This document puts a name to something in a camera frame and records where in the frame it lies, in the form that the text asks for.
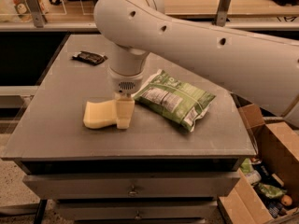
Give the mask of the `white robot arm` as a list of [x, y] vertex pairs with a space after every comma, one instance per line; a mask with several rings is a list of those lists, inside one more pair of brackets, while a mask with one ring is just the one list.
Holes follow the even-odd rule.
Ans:
[[113, 43], [116, 92], [138, 90], [151, 52], [299, 125], [299, 45], [164, 15], [163, 0], [98, 0], [94, 21]]

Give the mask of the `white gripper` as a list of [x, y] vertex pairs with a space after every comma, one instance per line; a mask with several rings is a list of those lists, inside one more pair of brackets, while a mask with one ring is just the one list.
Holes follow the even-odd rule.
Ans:
[[131, 95], [140, 90], [144, 73], [132, 76], [121, 75], [111, 68], [107, 69], [107, 80], [115, 93], [115, 116], [118, 129], [128, 129], [134, 113], [135, 100]]

